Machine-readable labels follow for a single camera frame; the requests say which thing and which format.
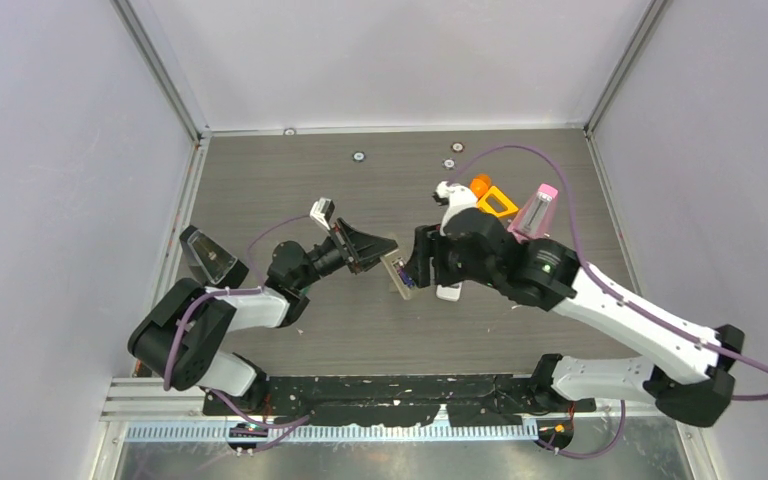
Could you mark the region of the white beige remote control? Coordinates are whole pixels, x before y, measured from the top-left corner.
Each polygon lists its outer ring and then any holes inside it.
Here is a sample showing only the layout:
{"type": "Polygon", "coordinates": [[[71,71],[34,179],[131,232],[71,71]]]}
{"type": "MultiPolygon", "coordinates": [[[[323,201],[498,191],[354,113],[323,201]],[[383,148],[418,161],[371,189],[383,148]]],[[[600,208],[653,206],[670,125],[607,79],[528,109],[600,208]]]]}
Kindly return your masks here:
{"type": "Polygon", "coordinates": [[[393,282],[395,291],[404,300],[411,300],[417,290],[415,281],[408,275],[406,262],[400,250],[391,251],[381,258],[381,265],[385,268],[393,282]]]}

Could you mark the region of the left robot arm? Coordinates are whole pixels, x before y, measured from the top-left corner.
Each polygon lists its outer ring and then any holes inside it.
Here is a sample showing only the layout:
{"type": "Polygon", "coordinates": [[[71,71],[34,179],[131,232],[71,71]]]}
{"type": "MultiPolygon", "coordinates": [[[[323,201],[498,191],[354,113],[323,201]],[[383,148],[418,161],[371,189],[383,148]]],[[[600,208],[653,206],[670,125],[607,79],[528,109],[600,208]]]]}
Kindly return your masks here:
{"type": "Polygon", "coordinates": [[[320,244],[296,241],[275,246],[267,274],[255,288],[242,288],[249,268],[236,262],[236,278],[211,284],[178,280],[139,323],[128,352],[163,379],[166,390],[199,387],[228,395],[240,412],[258,412],[267,398],[265,372],[221,345],[227,334],[279,329],[295,323],[310,303],[307,288],[336,271],[366,272],[398,247],[396,240],[359,231],[344,219],[320,244]]]}

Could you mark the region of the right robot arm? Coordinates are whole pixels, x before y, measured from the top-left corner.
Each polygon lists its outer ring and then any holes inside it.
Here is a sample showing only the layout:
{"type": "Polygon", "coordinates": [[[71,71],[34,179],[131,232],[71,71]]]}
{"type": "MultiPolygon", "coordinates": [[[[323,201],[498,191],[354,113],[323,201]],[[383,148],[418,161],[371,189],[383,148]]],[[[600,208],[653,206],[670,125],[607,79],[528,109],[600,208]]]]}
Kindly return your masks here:
{"type": "Polygon", "coordinates": [[[528,387],[541,410],[604,398],[651,404],[707,428],[733,398],[744,333],[692,325],[615,284],[550,238],[519,242],[494,216],[470,207],[414,231],[406,274],[419,288],[472,281],[526,307],[582,322],[635,351],[633,358],[582,360],[544,354],[528,387]]]}

